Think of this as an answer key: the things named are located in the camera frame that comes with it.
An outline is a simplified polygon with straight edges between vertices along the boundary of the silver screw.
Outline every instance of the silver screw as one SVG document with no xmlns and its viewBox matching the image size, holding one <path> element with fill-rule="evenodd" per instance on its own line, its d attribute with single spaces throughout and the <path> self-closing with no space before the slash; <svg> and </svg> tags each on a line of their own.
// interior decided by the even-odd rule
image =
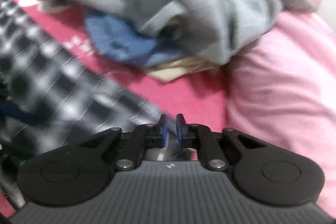
<svg viewBox="0 0 336 224">
<path fill-rule="evenodd" d="M 133 162 L 128 159 L 118 160 L 117 166 L 122 169 L 130 168 L 133 166 Z"/>
<path fill-rule="evenodd" d="M 209 161 L 209 167 L 215 171 L 221 171 L 225 168 L 226 163 L 222 160 L 211 160 Z"/>
</svg>

